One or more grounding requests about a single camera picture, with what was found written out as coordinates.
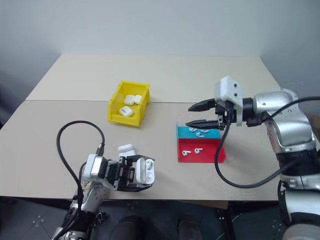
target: yellow bin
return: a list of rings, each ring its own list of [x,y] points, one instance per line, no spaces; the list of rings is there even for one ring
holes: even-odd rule
[[[141,119],[145,116],[146,106],[150,102],[149,87],[149,84],[121,81],[108,103],[108,121],[139,127]],[[133,115],[130,117],[122,116],[119,113],[119,109],[125,106],[126,95],[142,96],[139,104],[129,106],[133,110]]]

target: red tray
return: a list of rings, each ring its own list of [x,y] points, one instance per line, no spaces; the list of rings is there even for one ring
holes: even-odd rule
[[[178,162],[179,163],[214,163],[215,154],[218,148],[220,139],[207,138],[178,138],[177,147],[178,147]],[[195,153],[195,148],[203,149],[198,154]],[[182,151],[191,151],[186,156],[182,155]],[[223,163],[226,158],[224,148],[221,149],[218,163]]]

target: black floor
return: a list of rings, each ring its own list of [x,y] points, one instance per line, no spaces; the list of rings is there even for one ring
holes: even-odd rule
[[[50,240],[66,213],[66,210],[21,199],[15,204],[2,202],[0,207],[0,240]],[[238,213],[233,214],[231,220],[237,240],[282,238],[285,227],[277,207],[254,211],[244,207],[244,213],[240,213],[240,204],[235,209]],[[105,240],[118,221],[129,215],[148,219],[167,238],[176,240],[177,221],[184,213],[192,214],[197,220],[204,240],[227,239],[221,212],[212,207],[179,201],[108,201],[99,212],[106,212],[110,217],[94,228],[91,240]]]

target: white table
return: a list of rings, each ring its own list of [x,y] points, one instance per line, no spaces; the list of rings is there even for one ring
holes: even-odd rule
[[[71,198],[76,184],[58,156],[56,136],[67,122],[87,120],[104,132],[108,159],[118,159],[117,147],[129,143],[156,159],[153,187],[113,191],[111,199],[276,200],[277,179],[238,189],[222,182],[212,163],[178,163],[177,121],[213,118],[212,111],[187,109],[212,98],[227,74],[248,97],[279,87],[258,57],[62,55],[0,131],[0,195]],[[139,128],[106,121],[107,101],[120,80],[150,84],[151,103]],[[99,143],[100,135],[83,124],[62,136],[75,172]],[[279,168],[264,126],[232,126],[224,147],[220,168],[232,181],[253,183]]]

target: gray wall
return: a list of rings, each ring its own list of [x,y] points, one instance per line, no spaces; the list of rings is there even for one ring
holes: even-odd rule
[[[61,53],[261,56],[280,85],[319,95],[318,0],[0,1],[1,121]]]

